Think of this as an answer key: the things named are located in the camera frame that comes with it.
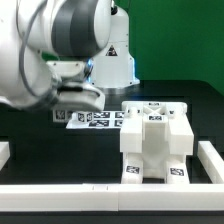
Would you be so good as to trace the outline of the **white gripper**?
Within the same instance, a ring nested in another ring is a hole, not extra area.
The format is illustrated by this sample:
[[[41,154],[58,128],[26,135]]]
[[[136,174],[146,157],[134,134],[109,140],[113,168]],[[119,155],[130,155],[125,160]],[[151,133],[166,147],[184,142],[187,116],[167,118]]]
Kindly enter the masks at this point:
[[[99,112],[105,107],[105,94],[91,84],[70,82],[57,90],[54,110]]]

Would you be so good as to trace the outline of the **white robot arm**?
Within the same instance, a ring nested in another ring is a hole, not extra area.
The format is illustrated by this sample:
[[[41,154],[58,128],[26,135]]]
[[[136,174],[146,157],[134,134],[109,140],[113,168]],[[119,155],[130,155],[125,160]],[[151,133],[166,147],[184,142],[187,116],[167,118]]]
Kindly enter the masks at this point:
[[[114,0],[0,0],[0,103],[101,111],[106,92],[138,83]]]

